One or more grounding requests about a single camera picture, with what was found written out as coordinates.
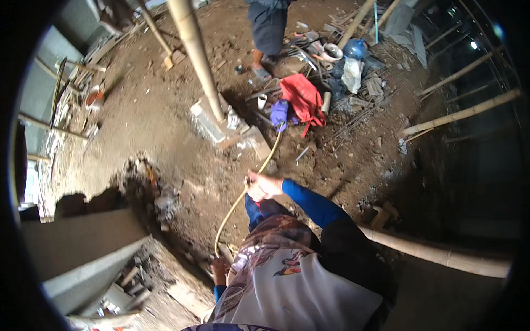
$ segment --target white plastic bag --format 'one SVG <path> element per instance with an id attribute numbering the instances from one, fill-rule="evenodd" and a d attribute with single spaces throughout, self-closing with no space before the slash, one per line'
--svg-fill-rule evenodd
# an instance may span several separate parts
<path id="1" fill-rule="evenodd" d="M 341 77 L 342 82 L 353 94 L 357 94 L 361 88 L 361 73 L 363 72 L 364 62 L 347 58 L 344 64 L 344 74 Z"/>

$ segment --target bucket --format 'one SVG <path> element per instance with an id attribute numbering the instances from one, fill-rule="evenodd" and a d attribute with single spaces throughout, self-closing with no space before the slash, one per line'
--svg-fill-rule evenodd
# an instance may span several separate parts
<path id="1" fill-rule="evenodd" d="M 105 94 L 99 85 L 93 86 L 85 100 L 85 107 L 90 111 L 98 111 L 105 101 Z"/>

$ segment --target red bag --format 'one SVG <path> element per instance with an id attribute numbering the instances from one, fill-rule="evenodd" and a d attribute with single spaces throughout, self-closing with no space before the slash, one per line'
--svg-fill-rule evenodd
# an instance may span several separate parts
<path id="1" fill-rule="evenodd" d="M 284 94 L 282 99 L 291 103 L 296 115 L 302 122 L 307 122 L 302 137 L 307 134 L 309 126 L 323 127 L 326 125 L 326 118 L 320 110 L 322 106 L 320 93 L 304 75 L 296 74 L 285 77 L 281 80 L 280 87 Z"/>

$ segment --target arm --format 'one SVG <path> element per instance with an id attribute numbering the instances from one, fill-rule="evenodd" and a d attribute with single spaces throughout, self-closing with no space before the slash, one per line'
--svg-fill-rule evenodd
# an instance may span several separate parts
<path id="1" fill-rule="evenodd" d="M 350 215 L 331 200 L 296 184 L 291 179 L 284 179 L 281 190 L 290 196 L 313 222 L 322 229 L 334 220 L 343 219 L 352 221 Z"/>
<path id="2" fill-rule="evenodd" d="M 226 290 L 226 273 L 228 272 L 230 265 L 224 257 L 220 257 L 215 259 L 210 267 L 211 272 L 214 275 L 214 297 L 215 303 L 217 303 L 221 298 L 221 295 L 223 295 L 223 292 Z"/>

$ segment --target soil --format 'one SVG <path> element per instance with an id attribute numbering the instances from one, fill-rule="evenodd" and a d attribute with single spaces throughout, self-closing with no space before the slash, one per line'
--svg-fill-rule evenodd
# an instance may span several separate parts
<path id="1" fill-rule="evenodd" d="M 292 36 L 295 31 L 305 32 L 297 28 L 297 21 L 309 24 L 310 29 L 321 30 L 329 22 L 329 14 L 344 15 L 343 11 L 349 13 L 356 7 L 355 2 L 347 0 L 296 1 L 289 8 L 286 36 Z M 161 30 L 178 35 L 168 12 L 156 18 Z M 252 115 L 249 109 L 255 107 L 253 103 L 243 102 L 246 95 L 263 89 L 248 70 L 253 45 L 246 5 L 240 0 L 214 2 L 197 10 L 197 18 L 218 90 L 249 124 L 261 129 L 272 146 L 276 133 Z M 177 38 L 167 34 L 165 37 L 185 53 Z M 261 161 L 252 148 L 232 146 L 219 151 L 209 139 L 197 133 L 189 109 L 203 95 L 199 79 L 189 58 L 166 70 L 162 53 L 148 31 L 125 39 L 102 59 L 100 63 L 108 65 L 108 70 L 98 73 L 93 84 L 104 85 L 105 103 L 91 114 L 85 109 L 73 109 L 69 126 L 73 131 L 81 131 L 87 118 L 86 127 L 98 123 L 101 128 L 86 146 L 73 139 L 65 141 L 45 194 L 46 207 L 53 214 L 55 202 L 64 194 L 83 192 L 88 198 L 99 194 L 122 171 L 129 157 L 143 153 L 165 181 L 180 190 L 181 208 L 171 224 L 173 239 L 185 243 L 197 263 L 205 263 L 213 257 L 220 222 L 244 189 L 244 175 L 249 169 L 257 169 Z M 387 79 L 389 88 L 404 79 L 407 83 L 388 105 L 352 131 L 340 148 L 335 150 L 337 142 L 328 139 L 354 113 L 332 112 L 325 127 L 312 127 L 305 138 L 301 137 L 302 126 L 289 127 L 274 156 L 279 168 L 275 176 L 290 177 L 327 196 L 357 222 L 369 221 L 375 213 L 370 207 L 365 208 L 366 203 L 382 205 L 390 200 L 401 215 L 388 227 L 436 239 L 437 207 L 425 202 L 427 196 L 437 191 L 439 162 L 433 155 L 437 155 L 435 149 L 440 145 L 439 134 L 428 133 L 408 143 L 408 154 L 403 155 L 396 133 L 406 117 L 417 123 L 445 114 L 446 108 L 443 93 L 433 93 L 423 102 L 415 96 L 415 89 L 438 81 L 439 76 L 433 73 L 435 68 L 431 69 L 434 78 L 429 80 L 428 71 L 415 56 L 408 55 L 413 59 L 412 71 L 400 73 L 393 66 Z M 395 64 L 388 55 L 376 56 L 388 65 Z M 393 57 L 401 58 L 401 53 Z M 234 74 L 238 64 L 245 66 L 240 76 Z M 297 59 L 283 59 L 273 73 L 284 77 L 303 67 Z M 312 143 L 316 149 L 310 149 L 295 162 L 298 154 Z M 416 167 L 411 164 L 415 159 Z M 422 171 L 417 169 L 420 159 Z M 319 231 L 289 198 L 281 197 L 279 201 L 315 232 Z M 237 247 L 247 234 L 248 218 L 243 206 L 239 206 L 221 241 Z"/>

